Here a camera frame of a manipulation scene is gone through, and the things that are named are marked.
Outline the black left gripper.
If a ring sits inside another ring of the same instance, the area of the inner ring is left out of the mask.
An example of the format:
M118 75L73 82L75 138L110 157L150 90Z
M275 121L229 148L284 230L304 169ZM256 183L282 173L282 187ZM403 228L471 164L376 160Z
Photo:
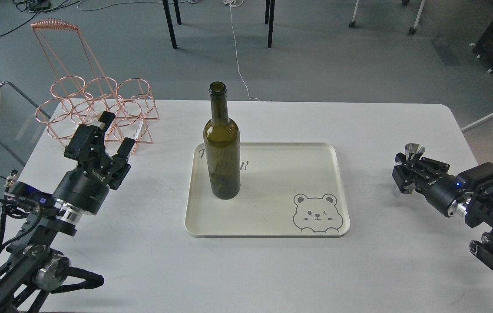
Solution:
M64 148L64 157L78 162L67 172L53 193L53 197L96 215L110 190L117 190L131 166L129 155L135 139L125 137L116 155L106 154L105 133L115 114L101 113L98 120L77 127L71 141Z

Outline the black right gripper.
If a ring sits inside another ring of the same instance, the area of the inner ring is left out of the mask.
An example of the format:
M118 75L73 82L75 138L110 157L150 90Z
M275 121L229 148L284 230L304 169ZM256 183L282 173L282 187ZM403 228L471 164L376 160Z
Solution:
M443 216L451 217L453 202L463 194L455 176L449 175L450 165L435 159L421 157L414 166L403 165L405 154L397 153L397 166L394 166L392 177L401 193L423 195L425 200Z

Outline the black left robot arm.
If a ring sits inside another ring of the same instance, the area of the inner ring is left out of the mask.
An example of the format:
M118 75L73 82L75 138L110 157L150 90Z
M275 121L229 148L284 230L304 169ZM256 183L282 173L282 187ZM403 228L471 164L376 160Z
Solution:
M64 156L77 162L52 194L16 182L1 200L7 209L24 211L20 232L0 243L0 313L16 313L35 292L29 308L37 313L49 294L96 289L101 275L71 266L62 252L50 246L58 233L74 236L83 214L96 215L109 190L117 190L130 170L135 141L123 139L113 156L106 153L105 133L115 119L109 111L77 127Z

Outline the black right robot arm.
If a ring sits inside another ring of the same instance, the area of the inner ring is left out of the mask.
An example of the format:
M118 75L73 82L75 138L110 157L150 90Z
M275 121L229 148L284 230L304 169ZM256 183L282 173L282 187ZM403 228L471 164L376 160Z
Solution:
M392 176L401 193L417 192L443 216L461 216L471 228L482 223L491 227L469 249L493 271L493 163L452 176L449 164L421 154L398 153L395 162Z

